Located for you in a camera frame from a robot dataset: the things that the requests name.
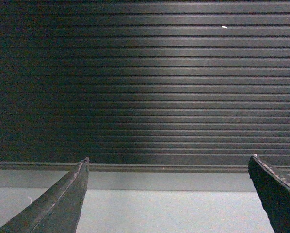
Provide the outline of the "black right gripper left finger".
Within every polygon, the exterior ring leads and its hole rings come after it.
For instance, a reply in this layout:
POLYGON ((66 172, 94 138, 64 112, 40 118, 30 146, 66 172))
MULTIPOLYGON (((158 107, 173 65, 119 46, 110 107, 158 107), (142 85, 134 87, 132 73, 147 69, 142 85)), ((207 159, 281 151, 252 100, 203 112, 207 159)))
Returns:
POLYGON ((0 227, 0 233, 74 233, 87 191, 89 158, 0 227))

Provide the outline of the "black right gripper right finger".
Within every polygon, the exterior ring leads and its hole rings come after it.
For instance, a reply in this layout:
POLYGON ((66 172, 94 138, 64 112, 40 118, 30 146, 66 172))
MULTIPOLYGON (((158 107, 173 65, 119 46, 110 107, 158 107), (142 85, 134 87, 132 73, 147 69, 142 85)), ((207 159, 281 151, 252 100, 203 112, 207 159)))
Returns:
POLYGON ((251 156, 248 171, 273 231, 290 233, 290 175, 256 155, 251 156))

